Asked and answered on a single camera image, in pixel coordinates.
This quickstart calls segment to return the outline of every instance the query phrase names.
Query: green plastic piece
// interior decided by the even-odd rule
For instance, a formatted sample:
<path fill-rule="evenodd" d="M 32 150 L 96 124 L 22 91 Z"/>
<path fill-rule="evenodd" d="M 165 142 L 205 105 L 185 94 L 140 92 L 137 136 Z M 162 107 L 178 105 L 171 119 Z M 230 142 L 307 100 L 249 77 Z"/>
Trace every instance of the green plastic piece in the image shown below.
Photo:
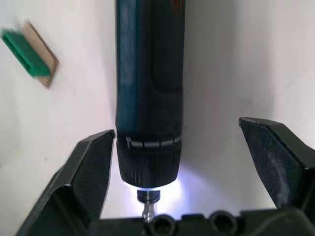
<path fill-rule="evenodd" d="M 22 34 L 4 30 L 2 31 L 1 39 L 31 76 L 50 75 L 49 67 L 34 51 Z"/>

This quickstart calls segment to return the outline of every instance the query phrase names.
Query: cordless screwdriver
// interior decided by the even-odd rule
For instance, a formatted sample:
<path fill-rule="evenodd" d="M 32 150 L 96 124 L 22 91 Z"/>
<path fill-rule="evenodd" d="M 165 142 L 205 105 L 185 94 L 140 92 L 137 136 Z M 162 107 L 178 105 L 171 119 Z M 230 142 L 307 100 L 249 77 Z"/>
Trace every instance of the cordless screwdriver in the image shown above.
<path fill-rule="evenodd" d="M 154 217 L 182 149 L 184 0 L 117 0 L 117 152 L 120 174 Z"/>

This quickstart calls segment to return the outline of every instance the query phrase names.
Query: green object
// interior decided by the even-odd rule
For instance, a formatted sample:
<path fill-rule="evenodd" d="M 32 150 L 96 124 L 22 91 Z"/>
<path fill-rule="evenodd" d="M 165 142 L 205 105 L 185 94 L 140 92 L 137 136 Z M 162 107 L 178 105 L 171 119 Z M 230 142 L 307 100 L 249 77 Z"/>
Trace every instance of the green object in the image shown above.
<path fill-rule="evenodd" d="M 4 30 L 2 31 L 1 39 L 31 76 L 50 75 L 49 67 L 34 51 L 22 34 Z"/>

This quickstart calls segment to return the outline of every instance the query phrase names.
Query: white wall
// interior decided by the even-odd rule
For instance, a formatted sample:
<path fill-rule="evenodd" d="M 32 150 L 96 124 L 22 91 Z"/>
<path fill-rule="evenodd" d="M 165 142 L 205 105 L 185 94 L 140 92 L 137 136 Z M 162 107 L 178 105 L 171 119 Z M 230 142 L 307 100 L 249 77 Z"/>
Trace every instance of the white wall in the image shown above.
<path fill-rule="evenodd" d="M 315 147 L 313 0 L 187 0 L 184 146 L 158 212 L 273 207 L 238 117 L 285 122 Z M 113 0 L 0 0 L 0 28 L 29 19 L 61 66 L 51 90 L 0 43 L 0 232 L 19 228 L 76 143 L 114 127 Z M 141 213 L 113 156 L 103 218 Z"/>

